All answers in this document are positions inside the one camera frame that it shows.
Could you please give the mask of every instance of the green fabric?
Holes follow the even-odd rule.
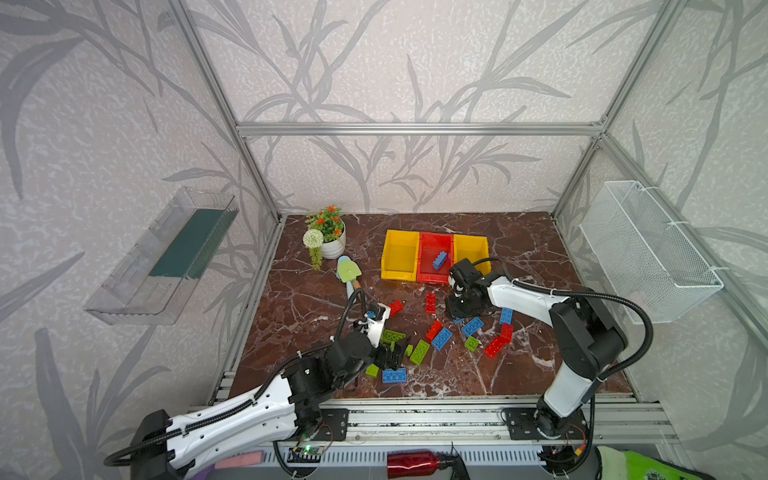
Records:
[[[196,210],[154,264],[149,276],[203,276],[236,215],[237,210]]]
[[[603,480],[701,480],[701,477],[644,457],[599,446]]]

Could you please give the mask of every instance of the white wire mesh basket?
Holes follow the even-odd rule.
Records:
[[[723,288],[713,268],[634,180],[605,182],[580,225],[616,290],[667,323]],[[627,309],[633,323],[640,317]]]

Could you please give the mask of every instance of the red toy brick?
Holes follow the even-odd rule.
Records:
[[[392,305],[390,305],[389,308],[392,309],[392,311],[389,312],[389,318],[392,318],[398,313],[402,312],[402,303],[400,300],[397,300]]]
[[[431,315],[437,313],[437,296],[434,293],[427,293],[426,312]]]
[[[440,320],[435,320],[435,322],[432,324],[432,328],[429,329],[426,334],[427,340],[430,342],[433,341],[437,334],[440,333],[440,330],[442,330],[442,322]]]
[[[514,331],[515,328],[509,323],[502,325],[502,339],[505,341],[505,343],[512,343],[512,332]]]
[[[483,353],[489,359],[492,359],[504,345],[506,345],[504,339],[502,339],[500,336],[497,336],[493,339],[493,341],[491,341],[491,343],[488,344],[488,346],[485,347],[485,351]]]

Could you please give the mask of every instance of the green toy brick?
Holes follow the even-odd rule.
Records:
[[[424,340],[419,340],[419,344],[414,348],[413,353],[411,353],[411,362],[414,362],[416,365],[421,365],[424,361],[424,357],[427,356],[428,351],[429,344]]]
[[[392,330],[384,330],[382,333],[382,342],[394,343],[404,339],[405,337],[405,333],[393,332]]]
[[[480,345],[480,342],[474,336],[467,338],[467,341],[464,344],[470,352],[474,352],[478,348],[478,345]]]

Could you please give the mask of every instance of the wall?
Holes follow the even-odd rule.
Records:
[[[144,415],[207,401],[274,225],[163,2],[4,2],[0,31],[0,478],[120,478]],[[178,321],[83,311],[181,186],[240,213]]]
[[[766,305],[765,158],[768,2],[688,2],[611,133]],[[578,230],[606,180],[599,154],[558,218],[589,286],[610,289]],[[642,329],[625,323],[632,345]],[[717,294],[655,326],[630,368],[643,400],[659,400],[701,470],[764,478],[768,469],[768,356]]]
[[[606,110],[661,1],[188,4],[240,122],[589,122]],[[372,213],[547,210],[585,144],[251,138],[289,212],[332,202]]]

